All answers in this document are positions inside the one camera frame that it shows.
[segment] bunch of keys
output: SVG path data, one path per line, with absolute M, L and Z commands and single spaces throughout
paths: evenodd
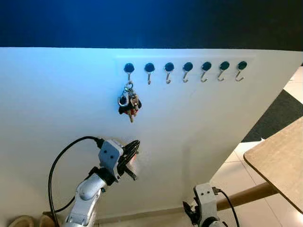
M 137 115 L 137 112 L 141 108 L 142 104 L 139 100 L 138 95 L 133 90 L 134 84 L 132 81 L 129 81 L 124 86 L 124 91 L 122 95 L 118 98 L 119 104 L 119 113 L 120 114 L 127 114 L 131 123 L 134 122 L 133 116 Z

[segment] dark blue wall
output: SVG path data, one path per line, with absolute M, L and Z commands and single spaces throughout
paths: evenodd
M 1 0 L 0 46 L 302 50 L 302 0 Z

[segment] wooden rod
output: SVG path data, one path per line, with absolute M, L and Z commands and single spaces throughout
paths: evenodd
M 278 192 L 267 182 L 259 184 L 255 187 L 249 188 L 237 194 L 228 196 L 234 207 L 265 198 L 270 195 L 277 194 Z M 217 202 L 217 209 L 224 210 L 230 208 L 226 198 Z

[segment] tiled floor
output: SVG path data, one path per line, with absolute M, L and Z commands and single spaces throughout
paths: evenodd
M 285 90 L 303 103 L 303 67 L 294 74 Z M 263 183 L 265 180 L 243 160 L 244 152 L 260 142 L 240 143 L 213 176 L 211 184 L 232 195 Z M 235 210 L 241 227 L 303 227 L 303 215 L 279 194 L 238 206 Z M 231 209 L 219 211 L 218 215 L 229 227 L 236 226 Z M 183 213 L 99 225 L 99 227 L 190 226 L 192 225 L 189 218 Z

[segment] wooden table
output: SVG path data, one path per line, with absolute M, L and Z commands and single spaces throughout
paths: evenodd
M 244 160 L 266 182 L 232 195 L 234 206 L 280 193 L 303 213 L 303 117 L 245 152 Z M 217 207 L 229 204 L 224 199 Z

